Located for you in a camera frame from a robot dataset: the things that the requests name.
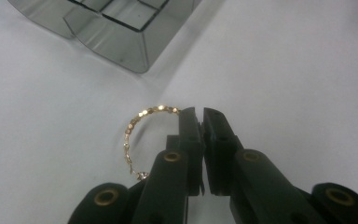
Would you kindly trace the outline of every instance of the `jewelry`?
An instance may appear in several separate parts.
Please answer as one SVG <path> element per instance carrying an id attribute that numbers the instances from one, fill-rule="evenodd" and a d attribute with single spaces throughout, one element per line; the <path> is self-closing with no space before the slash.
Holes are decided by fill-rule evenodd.
<path id="1" fill-rule="evenodd" d="M 180 110 L 176 107 L 171 107 L 171 106 L 166 106 L 166 105 L 159 105 L 159 106 L 154 106 L 154 107 L 150 107 L 144 111 L 142 111 L 141 113 L 138 114 L 138 116 L 136 116 L 134 119 L 132 119 L 130 121 L 130 124 L 127 126 L 126 131 L 124 132 L 124 154 L 125 154 L 125 159 L 127 164 L 130 166 L 130 174 L 135 174 L 137 175 L 137 179 L 138 180 L 143 180 L 146 179 L 149 175 L 148 172 L 137 172 L 133 169 L 132 167 L 132 160 L 130 158 L 130 134 L 132 133 L 133 128 L 135 127 L 135 125 L 144 117 L 146 117 L 147 115 L 153 114 L 153 113 L 157 113 L 157 112 L 168 112 L 170 114 L 176 114 L 179 115 Z"/>

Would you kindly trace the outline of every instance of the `white surface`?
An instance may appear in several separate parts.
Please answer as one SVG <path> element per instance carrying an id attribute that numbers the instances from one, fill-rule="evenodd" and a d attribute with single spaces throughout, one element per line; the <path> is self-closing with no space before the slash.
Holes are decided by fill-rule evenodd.
<path id="1" fill-rule="evenodd" d="M 358 1 L 204 0 L 143 75 L 0 1 L 0 223 L 66 223 L 93 187 L 132 186 L 122 133 L 159 104 L 222 111 L 299 188 L 358 192 Z M 160 119 L 137 167 L 175 132 Z M 188 223 L 234 223 L 228 198 L 192 198 Z"/>

